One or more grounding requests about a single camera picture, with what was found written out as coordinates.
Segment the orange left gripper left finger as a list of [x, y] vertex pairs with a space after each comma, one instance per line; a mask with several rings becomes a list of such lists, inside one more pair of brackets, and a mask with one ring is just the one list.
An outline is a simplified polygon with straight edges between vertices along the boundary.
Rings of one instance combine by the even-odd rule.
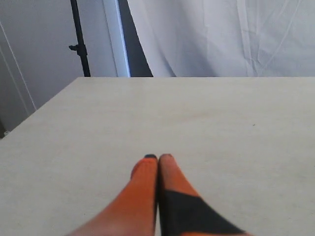
[[157, 214], [158, 159], [147, 154], [133, 167], [130, 181], [93, 219], [70, 236], [153, 236]]

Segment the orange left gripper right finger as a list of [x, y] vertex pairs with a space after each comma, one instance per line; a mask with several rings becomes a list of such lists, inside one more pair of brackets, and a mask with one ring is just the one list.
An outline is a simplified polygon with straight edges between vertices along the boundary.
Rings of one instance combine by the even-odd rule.
[[211, 208], [171, 154], [158, 162], [159, 217], [163, 236], [248, 236]]

